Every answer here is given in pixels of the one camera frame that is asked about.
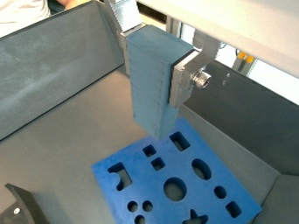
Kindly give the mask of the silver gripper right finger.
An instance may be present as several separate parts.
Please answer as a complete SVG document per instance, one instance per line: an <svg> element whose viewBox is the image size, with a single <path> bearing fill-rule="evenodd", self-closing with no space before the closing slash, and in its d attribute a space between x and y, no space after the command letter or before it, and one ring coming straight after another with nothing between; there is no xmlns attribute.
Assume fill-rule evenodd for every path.
<svg viewBox="0 0 299 224"><path fill-rule="evenodd" d="M211 75L205 67L215 60L221 42L206 35L202 40L202 49L194 48L173 67L173 84L170 104L179 108L193 95L193 89L209 86Z"/></svg>

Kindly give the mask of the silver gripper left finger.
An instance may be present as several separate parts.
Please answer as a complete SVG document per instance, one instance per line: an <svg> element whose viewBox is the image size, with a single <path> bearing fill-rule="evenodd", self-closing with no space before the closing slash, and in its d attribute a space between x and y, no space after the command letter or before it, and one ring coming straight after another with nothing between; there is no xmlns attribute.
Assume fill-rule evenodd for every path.
<svg viewBox="0 0 299 224"><path fill-rule="evenodd" d="M125 55L126 73L130 74L127 38L146 25L141 17L137 0L105 0L105 3L117 28L117 38Z"/></svg>

